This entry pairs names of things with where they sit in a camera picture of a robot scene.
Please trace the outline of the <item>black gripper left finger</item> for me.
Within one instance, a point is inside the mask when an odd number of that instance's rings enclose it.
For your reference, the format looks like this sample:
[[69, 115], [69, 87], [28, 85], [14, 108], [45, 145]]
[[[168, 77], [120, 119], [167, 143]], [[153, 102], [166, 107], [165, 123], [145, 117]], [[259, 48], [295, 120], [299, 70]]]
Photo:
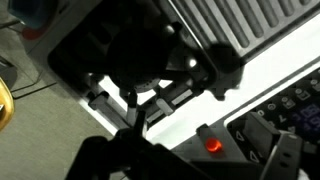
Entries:
[[147, 141], [145, 127], [146, 112], [139, 111], [134, 126], [119, 130], [112, 140], [86, 138], [65, 180], [110, 180], [116, 172], [129, 180], [213, 180], [163, 145]]

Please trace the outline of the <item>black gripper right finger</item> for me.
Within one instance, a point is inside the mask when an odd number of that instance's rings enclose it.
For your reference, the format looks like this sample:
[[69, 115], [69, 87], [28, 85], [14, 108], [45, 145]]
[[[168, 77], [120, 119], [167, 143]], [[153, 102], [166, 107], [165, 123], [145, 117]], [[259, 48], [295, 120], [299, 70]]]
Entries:
[[246, 115], [244, 135], [267, 160], [259, 180], [297, 180], [303, 140], [281, 133], [255, 112]]

